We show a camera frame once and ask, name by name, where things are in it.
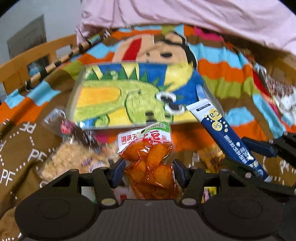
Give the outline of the orange tofu snack packet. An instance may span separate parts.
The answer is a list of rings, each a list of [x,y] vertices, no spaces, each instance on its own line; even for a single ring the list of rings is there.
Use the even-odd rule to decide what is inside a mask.
[[[165,121],[119,133],[118,153],[127,161],[125,175],[137,199],[176,199],[179,187],[173,165],[171,126]]]

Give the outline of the clear oat cracker packet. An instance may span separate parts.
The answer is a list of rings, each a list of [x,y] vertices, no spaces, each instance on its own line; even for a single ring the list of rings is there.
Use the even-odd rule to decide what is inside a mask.
[[[91,173],[96,168],[110,167],[110,161],[115,157],[116,150],[106,143],[94,148],[78,141],[67,141],[45,161],[38,174],[50,182],[71,169],[77,169],[82,174]]]

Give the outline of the blue calcium tube packet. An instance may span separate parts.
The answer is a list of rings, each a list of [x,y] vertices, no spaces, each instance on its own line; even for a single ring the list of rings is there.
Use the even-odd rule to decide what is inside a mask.
[[[264,170],[241,138],[208,99],[192,103],[186,108],[201,123],[227,158],[251,168],[263,181],[272,181],[272,177]]]

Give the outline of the clear nut bar packet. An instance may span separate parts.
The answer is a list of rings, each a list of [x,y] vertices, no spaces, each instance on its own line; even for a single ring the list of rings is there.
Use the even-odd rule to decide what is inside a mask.
[[[41,122],[53,134],[65,137],[73,133],[76,124],[66,118],[62,108],[54,108]]]

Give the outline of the gold foil snack packet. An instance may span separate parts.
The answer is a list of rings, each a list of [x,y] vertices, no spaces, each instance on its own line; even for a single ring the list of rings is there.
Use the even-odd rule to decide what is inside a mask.
[[[205,164],[207,169],[213,173],[218,173],[222,166],[222,161],[225,159],[224,152],[213,144],[210,147],[197,150],[200,160]]]

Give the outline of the colourful cartoon bed blanket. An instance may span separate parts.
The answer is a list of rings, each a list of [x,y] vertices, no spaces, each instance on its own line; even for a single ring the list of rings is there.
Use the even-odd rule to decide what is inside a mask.
[[[1,240],[20,240],[17,204],[46,180],[38,170],[62,143],[42,124],[56,108],[83,127],[106,130],[113,142],[121,128],[150,121],[172,126],[176,152],[194,153],[214,169],[224,157],[186,110],[204,84],[240,137],[277,138],[295,131],[295,81],[266,89],[255,62],[281,53],[232,36],[188,26],[144,26],[105,31],[83,54],[74,51],[39,84],[11,92],[1,104]]]

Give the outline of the metal tray with dinosaur picture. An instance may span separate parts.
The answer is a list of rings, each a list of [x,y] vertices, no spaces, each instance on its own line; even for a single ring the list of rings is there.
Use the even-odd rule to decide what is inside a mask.
[[[200,73],[188,63],[118,62],[86,65],[66,107],[67,118],[83,129],[128,128],[196,119],[186,106],[210,100],[222,106]]]

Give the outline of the pink bed sheet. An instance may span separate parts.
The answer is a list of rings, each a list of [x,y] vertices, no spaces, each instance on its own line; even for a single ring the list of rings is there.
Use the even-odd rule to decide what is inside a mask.
[[[78,42],[101,29],[186,24],[295,54],[295,14],[280,1],[83,1]]]

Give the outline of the striped brown tan pole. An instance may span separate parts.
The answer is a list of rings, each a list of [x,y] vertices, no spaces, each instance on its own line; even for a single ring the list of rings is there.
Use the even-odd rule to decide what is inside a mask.
[[[83,41],[82,43],[79,43],[76,47],[72,48],[71,52],[69,52],[68,54],[58,58],[58,60],[54,61],[53,63],[50,63],[46,67],[42,67],[41,70],[39,70],[36,74],[30,77],[30,79],[25,81],[23,88],[27,92],[31,91],[45,77],[47,77],[51,72],[53,72],[59,66],[68,62],[73,57],[76,57],[79,54],[85,53],[87,50],[89,50],[96,44],[102,42],[102,40],[109,38],[112,33],[113,33],[112,29],[105,29],[99,32],[98,34],[95,34],[94,36],[87,38],[85,41]]]

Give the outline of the grey door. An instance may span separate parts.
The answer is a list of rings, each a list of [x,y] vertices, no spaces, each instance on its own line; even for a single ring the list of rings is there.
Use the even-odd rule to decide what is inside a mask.
[[[10,59],[46,42],[44,15],[40,15],[7,40]]]

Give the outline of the wooden bed rail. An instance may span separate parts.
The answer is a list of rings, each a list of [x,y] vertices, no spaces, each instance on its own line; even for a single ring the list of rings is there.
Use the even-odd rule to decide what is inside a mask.
[[[47,58],[51,64],[58,60],[57,51],[63,47],[76,47],[76,35],[69,35],[31,48],[1,65],[1,83],[7,94],[21,87],[29,79],[27,66]]]

